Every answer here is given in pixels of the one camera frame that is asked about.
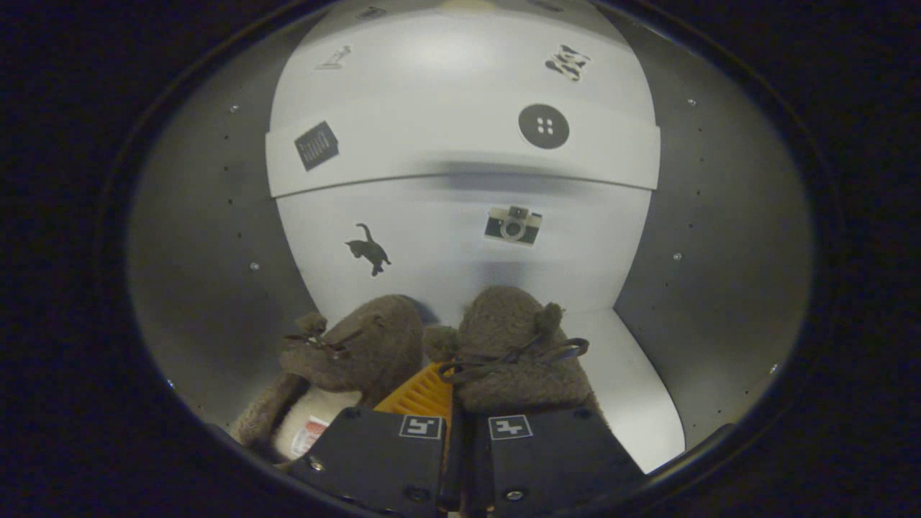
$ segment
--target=brown plush toy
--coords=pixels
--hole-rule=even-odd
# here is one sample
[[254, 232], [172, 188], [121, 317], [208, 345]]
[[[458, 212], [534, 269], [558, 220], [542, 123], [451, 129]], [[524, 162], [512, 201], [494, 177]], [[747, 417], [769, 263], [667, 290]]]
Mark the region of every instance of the brown plush toy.
[[374, 299], [325, 335], [326, 319], [319, 313], [308, 313], [297, 325], [304, 335], [286, 338], [282, 372], [231, 431], [241, 445], [273, 462], [291, 458], [290, 453], [279, 455], [273, 441], [286, 414], [311, 392], [360, 393], [356, 404], [373, 408], [422, 364], [422, 323], [414, 303], [403, 296]]
[[566, 339], [563, 310], [542, 306], [512, 287], [484, 290], [464, 313], [460, 328], [427, 327], [423, 347], [441, 366], [442, 379], [470, 412], [503, 415], [588, 406], [598, 402], [577, 356], [589, 343]]

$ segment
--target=orange plastic object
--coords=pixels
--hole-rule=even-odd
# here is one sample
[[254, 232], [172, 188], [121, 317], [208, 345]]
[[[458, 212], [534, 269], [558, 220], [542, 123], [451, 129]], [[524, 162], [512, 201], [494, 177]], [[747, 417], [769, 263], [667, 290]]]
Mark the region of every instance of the orange plastic object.
[[438, 377], [440, 363], [432, 363], [374, 407], [378, 412], [444, 418], [451, 426], [453, 387]]

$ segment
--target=black button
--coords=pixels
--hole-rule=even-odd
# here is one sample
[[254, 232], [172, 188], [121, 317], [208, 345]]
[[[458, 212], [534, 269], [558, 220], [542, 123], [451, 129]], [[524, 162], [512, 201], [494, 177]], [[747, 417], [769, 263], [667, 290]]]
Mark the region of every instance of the black button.
[[556, 149], [569, 138], [569, 123], [559, 110], [532, 104], [521, 111], [519, 129], [528, 142], [541, 149]]

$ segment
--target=plush ear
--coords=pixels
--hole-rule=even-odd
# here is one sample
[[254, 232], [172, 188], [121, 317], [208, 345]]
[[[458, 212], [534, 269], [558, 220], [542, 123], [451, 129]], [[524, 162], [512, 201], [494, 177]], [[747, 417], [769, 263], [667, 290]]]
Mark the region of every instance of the plush ear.
[[307, 313], [295, 320], [295, 323], [301, 331], [311, 336], [320, 336], [326, 332], [326, 317], [317, 312]]
[[422, 331], [422, 350], [432, 361], [451, 361], [461, 348], [461, 335], [446, 325], [430, 325]]
[[534, 325], [540, 334], [556, 333], [563, 321], [563, 308], [559, 304], [550, 302], [542, 310], [534, 314]]

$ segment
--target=gray metal panel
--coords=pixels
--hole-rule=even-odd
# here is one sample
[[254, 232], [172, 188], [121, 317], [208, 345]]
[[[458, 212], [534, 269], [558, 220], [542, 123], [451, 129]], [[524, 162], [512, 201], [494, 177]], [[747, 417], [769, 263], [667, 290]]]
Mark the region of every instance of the gray metal panel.
[[662, 139], [659, 188], [614, 309], [693, 448], [753, 406], [794, 344], [812, 278], [809, 205], [781, 136], [739, 87], [609, 16], [647, 75]]
[[195, 90], [135, 195], [128, 277], [144, 339], [190, 409], [224, 428], [278, 371], [281, 336], [315, 309], [265, 170], [275, 84], [313, 23], [272, 34]]

